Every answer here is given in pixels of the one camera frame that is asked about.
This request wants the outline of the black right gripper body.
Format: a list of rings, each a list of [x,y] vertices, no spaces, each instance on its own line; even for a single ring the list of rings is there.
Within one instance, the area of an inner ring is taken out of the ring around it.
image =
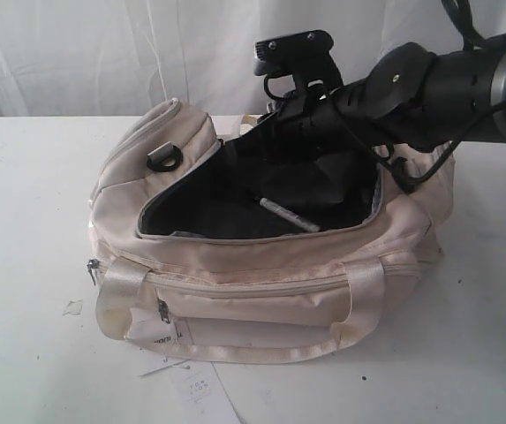
[[[253,155],[334,155],[345,152],[344,137],[339,130],[321,129],[314,122],[314,112],[318,106],[328,106],[328,90],[316,90],[314,94],[300,97],[300,113],[292,115],[296,106],[296,90],[284,95],[275,95],[268,91],[267,112],[257,124],[259,130],[253,130]]]

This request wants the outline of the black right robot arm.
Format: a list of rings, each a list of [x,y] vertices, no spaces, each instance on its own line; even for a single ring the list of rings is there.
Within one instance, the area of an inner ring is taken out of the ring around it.
[[[292,76],[295,84],[276,111],[277,134],[344,134],[368,146],[405,143],[418,151],[449,140],[506,143],[506,34],[484,48],[444,55],[408,42],[351,84],[330,54],[333,44],[322,30],[256,43],[255,74]]]

